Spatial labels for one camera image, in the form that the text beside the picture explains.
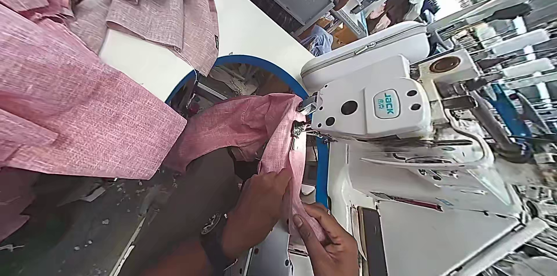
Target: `cable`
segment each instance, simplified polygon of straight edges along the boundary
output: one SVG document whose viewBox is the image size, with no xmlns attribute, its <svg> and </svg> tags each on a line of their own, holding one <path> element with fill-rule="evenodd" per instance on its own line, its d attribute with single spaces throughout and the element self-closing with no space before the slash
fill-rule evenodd
<svg viewBox="0 0 557 276">
<path fill-rule="evenodd" d="M 482 157 L 476 161 L 471 162 L 464 162 L 464 163 L 406 163 L 406 162 L 393 162 L 393 161 L 382 161 L 380 159 L 367 159 L 362 157 L 360 160 L 364 162 L 370 162 L 377 165 L 387 165 L 387 166 L 394 166 L 394 167 L 414 167 L 414 168 L 423 168 L 423 169 L 439 169 L 439 168 L 453 168 L 453 169 L 462 169 L 462 168 L 470 168 L 474 169 L 480 165 L 484 164 L 491 164 L 495 160 L 493 157 L 493 153 L 487 142 L 482 138 L 474 135 L 473 133 L 467 132 L 460 128 L 457 128 L 458 123 L 453 116 L 450 115 L 449 110 L 445 110 L 445 114 L 449 119 L 452 129 L 454 129 L 459 134 L 474 139 L 482 148 Z"/>
</svg>

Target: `industrial sewing machine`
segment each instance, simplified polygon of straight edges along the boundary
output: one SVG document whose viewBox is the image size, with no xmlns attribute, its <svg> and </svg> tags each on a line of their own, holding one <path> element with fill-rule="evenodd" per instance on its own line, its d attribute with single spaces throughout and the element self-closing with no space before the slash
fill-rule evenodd
<svg viewBox="0 0 557 276">
<path fill-rule="evenodd" d="M 551 194 L 542 181 L 553 175 L 552 163 L 522 163 L 528 148 L 510 137 L 493 105 L 480 97 L 501 77 L 509 80 L 505 86 L 540 81 L 514 80 L 532 73 L 532 65 L 492 72 L 484 67 L 496 66 L 488 61 L 499 59 L 493 53 L 479 58 L 452 47 L 437 57 L 429 53 L 435 34 L 444 44 L 477 22 L 463 21 L 470 10 L 436 22 L 439 27 L 401 23 L 312 59 L 248 0 L 216 4 L 220 14 L 230 14 L 219 18 L 221 58 L 271 62 L 310 93 L 300 111 L 311 121 L 301 133 L 328 140 L 328 151 L 318 153 L 326 155 L 319 164 L 328 164 L 320 201 L 358 240 L 364 274 L 475 276 L 547 228 L 542 218 L 554 206 L 543 203 Z M 482 5 L 474 9 L 484 19 L 498 10 Z M 166 49 L 129 39 L 112 31 L 101 57 L 162 100 L 171 99 L 188 72 L 194 78 Z M 269 39 L 276 46 L 268 46 Z M 553 68 L 544 64 L 534 69 Z M 330 117 L 334 122 L 327 125 Z M 275 229 L 257 255 L 251 251 L 229 272 L 311 275 L 303 247 L 289 243 L 288 232 Z"/>
<path fill-rule="evenodd" d="M 504 17 L 523 15 L 528 0 L 496 1 L 441 30 L 446 36 L 460 23 L 497 19 L 503 9 L 518 12 Z M 547 33 L 503 41 L 479 56 L 458 45 L 429 56 L 432 29 L 400 23 L 301 70 L 314 93 L 299 112 L 311 115 L 306 133 L 330 144 L 331 211 L 358 241 L 364 275 L 477 275 L 542 233 L 544 216 L 554 215 L 538 203 L 555 177 L 554 161 L 538 157 L 553 157 L 554 146 L 509 137 L 506 129 L 518 133 L 507 120 L 525 130 L 529 122 L 509 119 L 500 106 L 509 100 L 504 79 L 549 70 L 547 60 L 485 68 L 547 41 Z"/>
</svg>

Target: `garment factory workstation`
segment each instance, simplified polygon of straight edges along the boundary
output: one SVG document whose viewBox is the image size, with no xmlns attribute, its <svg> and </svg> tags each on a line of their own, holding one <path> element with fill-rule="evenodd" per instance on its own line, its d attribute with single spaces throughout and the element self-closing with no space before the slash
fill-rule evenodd
<svg viewBox="0 0 557 276">
<path fill-rule="evenodd" d="M 313 202 L 361 275 L 557 274 L 557 112 L 519 90 L 557 73 L 507 64 L 554 28 L 462 41 L 533 0 L 273 1 L 296 29 L 251 0 L 0 0 L 0 275 L 140 275 L 285 170 L 281 218 L 218 274 L 313 275 Z M 324 18 L 328 50 L 303 37 Z"/>
</svg>

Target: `white table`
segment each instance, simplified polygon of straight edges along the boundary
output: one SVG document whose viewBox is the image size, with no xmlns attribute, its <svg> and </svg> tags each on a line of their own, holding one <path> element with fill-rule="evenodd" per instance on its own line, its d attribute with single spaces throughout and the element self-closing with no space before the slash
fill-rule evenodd
<svg viewBox="0 0 557 276">
<path fill-rule="evenodd" d="M 220 35 L 219 59 L 229 55 L 262 59 L 280 67 L 302 84 L 301 68 L 314 57 L 309 51 L 251 1 L 215 0 L 215 4 Z M 193 70 L 163 46 L 110 29 L 99 57 L 162 101 L 167 100 Z"/>
</svg>

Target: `wristwatch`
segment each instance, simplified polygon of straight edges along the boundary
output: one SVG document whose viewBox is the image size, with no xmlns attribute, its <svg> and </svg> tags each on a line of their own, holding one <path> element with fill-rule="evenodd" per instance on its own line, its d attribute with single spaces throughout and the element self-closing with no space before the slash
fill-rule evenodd
<svg viewBox="0 0 557 276">
<path fill-rule="evenodd" d="M 221 215 L 216 212 L 201 230 L 199 238 L 201 246 L 213 267 L 214 276 L 222 276 L 224 272 L 234 265 L 237 258 L 227 258 L 222 250 L 222 231 L 226 225 L 226 214 Z"/>
</svg>

